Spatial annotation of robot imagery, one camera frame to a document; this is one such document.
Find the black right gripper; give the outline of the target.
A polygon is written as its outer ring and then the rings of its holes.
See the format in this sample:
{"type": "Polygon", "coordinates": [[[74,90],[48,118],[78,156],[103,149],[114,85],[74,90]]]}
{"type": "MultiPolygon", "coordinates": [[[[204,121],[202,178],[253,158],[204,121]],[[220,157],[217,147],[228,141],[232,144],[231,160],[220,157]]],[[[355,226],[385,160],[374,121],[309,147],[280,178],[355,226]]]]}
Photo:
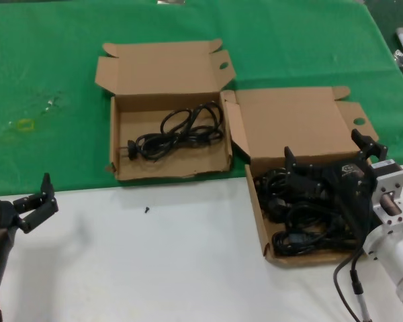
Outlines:
{"type": "Polygon", "coordinates": [[[285,182],[307,198],[321,198],[324,183],[332,199],[342,211],[345,222],[351,228],[357,241],[367,237],[371,225],[372,181],[369,164],[372,156],[378,162],[386,160],[388,147],[378,143],[371,136],[365,136],[358,129],[351,131],[351,139],[359,148],[353,158],[327,164],[324,169],[313,164],[298,164],[291,149],[284,148],[285,182]]]}

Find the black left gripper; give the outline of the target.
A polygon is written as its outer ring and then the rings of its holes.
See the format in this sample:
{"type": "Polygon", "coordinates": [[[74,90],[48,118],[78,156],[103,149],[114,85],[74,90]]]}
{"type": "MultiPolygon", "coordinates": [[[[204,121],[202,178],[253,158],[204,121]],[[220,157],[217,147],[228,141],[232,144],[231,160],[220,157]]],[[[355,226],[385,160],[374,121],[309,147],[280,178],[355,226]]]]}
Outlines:
{"type": "Polygon", "coordinates": [[[56,212],[58,203],[50,174],[46,172],[39,193],[17,199],[13,204],[0,200],[0,233],[15,235],[16,226],[24,233],[29,233],[56,212]]]}

